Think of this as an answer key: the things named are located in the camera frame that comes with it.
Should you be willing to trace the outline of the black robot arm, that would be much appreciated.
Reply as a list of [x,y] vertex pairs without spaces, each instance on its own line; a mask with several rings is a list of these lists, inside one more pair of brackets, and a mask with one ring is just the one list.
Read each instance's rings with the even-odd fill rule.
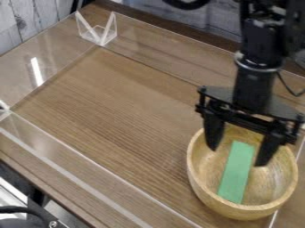
[[285,61],[305,46],[305,0],[241,0],[240,21],[235,86],[202,86],[196,110],[212,150],[220,146],[228,123],[264,135],[256,157],[263,167],[279,147],[297,141],[305,123],[304,114],[273,94]]

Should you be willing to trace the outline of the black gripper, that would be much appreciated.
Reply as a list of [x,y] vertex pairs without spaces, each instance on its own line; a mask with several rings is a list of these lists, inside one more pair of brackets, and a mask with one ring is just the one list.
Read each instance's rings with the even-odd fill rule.
[[273,94],[276,76],[285,57],[251,56],[237,53],[237,76],[233,87],[201,86],[196,111],[202,115],[205,140],[216,151],[228,123],[264,135],[256,166],[272,160],[280,145],[295,143],[300,125],[305,122],[299,112]]

